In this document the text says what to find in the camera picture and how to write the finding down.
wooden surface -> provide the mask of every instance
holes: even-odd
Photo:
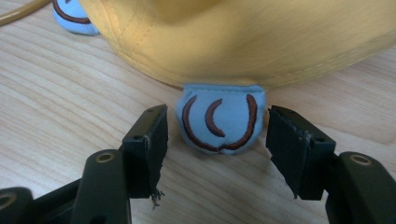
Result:
[[[20,2],[2,1],[0,12]],[[267,92],[268,106],[293,109],[337,142],[396,177],[396,48],[303,84]],[[181,95],[135,71],[101,36],[69,34],[51,6],[0,27],[0,189],[35,197],[80,178],[86,158],[118,148],[147,108],[167,104],[169,149],[159,188],[133,200],[133,223],[328,223],[324,203],[294,200],[259,141],[237,156],[206,156],[181,140]]]

brown embroidered stitching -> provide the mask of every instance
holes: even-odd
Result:
[[[55,9],[56,13],[64,20],[66,21],[71,21],[75,23],[80,23],[80,24],[90,24],[91,21],[88,18],[76,18],[76,17],[71,17],[64,13],[61,8],[59,7],[58,0],[53,0],[53,8]]]
[[[225,137],[225,133],[223,132],[222,129],[218,128],[218,126],[216,126],[215,124],[215,120],[214,120],[214,114],[215,114],[215,110],[219,107],[219,105],[221,105],[222,103],[222,99],[219,99],[215,102],[213,102],[209,108],[206,110],[205,113],[205,124],[207,129],[213,133],[215,136],[217,137]]]
[[[190,126],[190,111],[196,99],[197,99],[197,95],[191,97],[190,100],[184,105],[182,118],[181,118],[183,123],[183,128],[186,132],[187,137],[196,146],[212,152],[219,152],[222,149],[237,150],[238,148],[244,146],[248,142],[248,140],[250,140],[251,136],[254,133],[254,126],[257,120],[257,109],[258,109],[256,100],[251,94],[247,95],[248,122],[247,122],[247,130],[245,131],[245,134],[238,141],[231,144],[224,144],[221,145],[220,147],[213,147],[208,143],[202,142],[193,133]]]

cable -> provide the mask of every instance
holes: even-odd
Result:
[[[34,0],[33,2],[24,5],[23,7],[19,7],[12,11],[9,11],[8,13],[0,15],[0,26],[21,19],[44,7],[50,1],[51,0]]]

yellow plush fabric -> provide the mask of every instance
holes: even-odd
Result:
[[[162,82],[318,77],[396,44],[394,0],[79,0],[127,63]]]

light blue plush foot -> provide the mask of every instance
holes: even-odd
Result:
[[[53,0],[53,17],[69,32],[99,35],[78,0]]]
[[[186,143],[208,154],[234,154],[262,131],[265,92],[258,85],[184,85],[177,118]]]

